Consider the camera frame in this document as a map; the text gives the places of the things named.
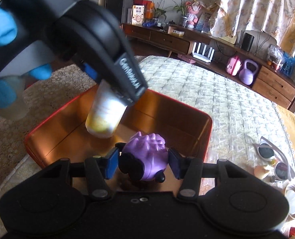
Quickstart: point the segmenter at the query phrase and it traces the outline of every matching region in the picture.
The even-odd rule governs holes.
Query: floral curtain
[[[213,36],[261,31],[271,35],[285,52],[295,53],[295,0],[212,0],[209,9]]]

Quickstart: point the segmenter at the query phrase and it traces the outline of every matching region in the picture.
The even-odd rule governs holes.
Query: sunglasses lens
[[[259,147],[258,152],[260,153],[260,156],[265,159],[271,158],[275,155],[274,150],[272,150],[271,148]]]
[[[288,167],[284,163],[278,163],[275,167],[275,174],[282,180],[288,179]]]

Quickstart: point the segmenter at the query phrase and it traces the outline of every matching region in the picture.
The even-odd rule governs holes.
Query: kettlebell handle
[[[251,64],[253,64],[256,67],[256,70],[253,72],[253,75],[255,75],[258,72],[258,69],[259,69],[258,64],[255,61],[253,61],[253,60],[247,59],[244,62],[244,69],[247,69],[247,63],[251,63]]]

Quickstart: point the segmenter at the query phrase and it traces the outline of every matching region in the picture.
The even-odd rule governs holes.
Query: sunglasses
[[[270,142],[265,137],[261,137],[260,144],[253,143],[253,145],[255,146],[256,151],[262,160],[268,162],[273,161],[274,159],[278,160],[274,168],[276,180],[291,181],[291,179],[295,177],[295,172],[288,164],[286,156],[272,142]],[[281,159],[275,155],[275,152],[280,155]]]

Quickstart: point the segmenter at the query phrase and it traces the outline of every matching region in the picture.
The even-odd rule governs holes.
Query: blue glove
[[[17,26],[12,16],[0,9],[0,46],[12,42],[17,36]],[[51,76],[52,69],[49,64],[37,67],[29,74],[38,80],[45,80]],[[16,92],[11,86],[0,79],[0,108],[6,108],[17,98]]]

